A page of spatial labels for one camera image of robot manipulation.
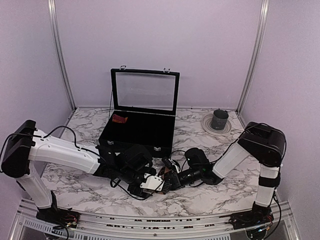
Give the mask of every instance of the white bracket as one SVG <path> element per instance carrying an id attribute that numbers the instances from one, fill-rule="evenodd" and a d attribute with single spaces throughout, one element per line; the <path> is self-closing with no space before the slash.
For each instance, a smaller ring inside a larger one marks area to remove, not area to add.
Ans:
<path id="1" fill-rule="evenodd" d="M 161 191 L 164 186 L 165 181 L 159 176 L 153 176 L 149 173 L 144 174 L 145 182 L 141 183 L 140 187 L 142 189 L 150 189 L 155 191 Z"/>

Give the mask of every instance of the aluminum frame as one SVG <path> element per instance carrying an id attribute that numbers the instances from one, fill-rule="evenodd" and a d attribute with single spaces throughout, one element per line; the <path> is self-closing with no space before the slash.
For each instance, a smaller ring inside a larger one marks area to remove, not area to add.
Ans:
<path id="1" fill-rule="evenodd" d="M 74 96 L 72 94 L 72 90 L 71 90 L 71 86 L 70 86 L 70 82 L 67 74 L 66 64 L 63 56 L 63 51 L 61 47 L 55 0 L 48 0 L 48 8 L 49 8 L 49 16 L 50 16 L 53 40 L 54 40 L 55 50 L 56 50 L 56 54 L 59 62 L 59 68 L 60 68 L 62 79 L 63 79 L 63 85 L 66 91 L 69 105 L 72 111 L 75 111 L 77 107 L 74 100 Z"/>
<path id="2" fill-rule="evenodd" d="M 281 221 L 286 225 L 288 239 L 299 240 L 300 236 L 289 203 L 287 201 L 281 202 L 280 206 L 282 210 Z M 274 203 L 271 205 L 271 209 L 274 215 L 274 223 L 276 223 L 280 216 L 279 208 Z M 65 236 L 65 231 L 62 230 L 52 232 L 54 224 L 36 219 L 37 211 L 33 201 L 21 200 L 9 240 L 19 240 L 24 226 L 56 236 Z M 80 213 L 80 219 L 77 228 L 69 228 L 71 240 L 214 240 L 221 236 L 259 227 L 253 226 L 233 230 L 233 227 L 228 224 L 230 214 L 242 211 L 184 217 L 123 216 L 78 212 Z"/>
<path id="3" fill-rule="evenodd" d="M 262 42 L 263 42 L 265 30 L 266 30 L 268 11 L 269 11 L 269 0 L 262 0 L 260 18 L 258 23 L 258 29 L 256 32 L 256 38 L 255 38 L 254 49 L 251 57 L 251 62 L 245 78 L 245 83 L 240 96 L 240 100 L 236 108 L 236 112 L 238 112 L 239 115 L 241 114 L 244 108 L 245 102 L 248 97 L 249 89 L 253 80 L 256 63 L 259 57 L 259 53 L 261 51 L 261 46 L 262 46 Z"/>

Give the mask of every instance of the case lid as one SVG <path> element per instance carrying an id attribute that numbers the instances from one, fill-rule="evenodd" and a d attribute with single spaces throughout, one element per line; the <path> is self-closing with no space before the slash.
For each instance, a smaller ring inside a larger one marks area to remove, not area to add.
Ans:
<path id="1" fill-rule="evenodd" d="M 115 110 L 176 115 L 179 72 L 122 68 L 110 72 Z"/>

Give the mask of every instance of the red object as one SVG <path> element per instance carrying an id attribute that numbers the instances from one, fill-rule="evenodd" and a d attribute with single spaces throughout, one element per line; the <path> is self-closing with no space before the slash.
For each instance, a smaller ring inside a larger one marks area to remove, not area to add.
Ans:
<path id="1" fill-rule="evenodd" d="M 117 114 L 112 115 L 112 122 L 119 123 L 119 124 L 125 124 L 128 120 L 128 117 L 119 116 Z"/>

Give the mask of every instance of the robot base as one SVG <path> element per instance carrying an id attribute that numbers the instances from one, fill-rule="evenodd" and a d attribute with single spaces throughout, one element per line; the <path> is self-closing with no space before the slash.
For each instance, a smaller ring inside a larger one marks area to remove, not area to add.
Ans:
<path id="1" fill-rule="evenodd" d="M 76 211 L 68 209 L 60 209 L 57 207 L 57 199 L 53 192 L 52 205 L 45 209 L 38 209 L 36 218 L 48 223 L 60 225 L 61 227 L 76 228 L 80 214 Z"/>
<path id="2" fill-rule="evenodd" d="M 271 209 L 268 210 L 268 213 L 264 217 L 257 217 L 257 214 L 250 210 L 233 213 L 230 216 L 229 223 L 232 224 L 234 230 L 237 230 L 270 223 L 273 220 L 274 216 Z"/>

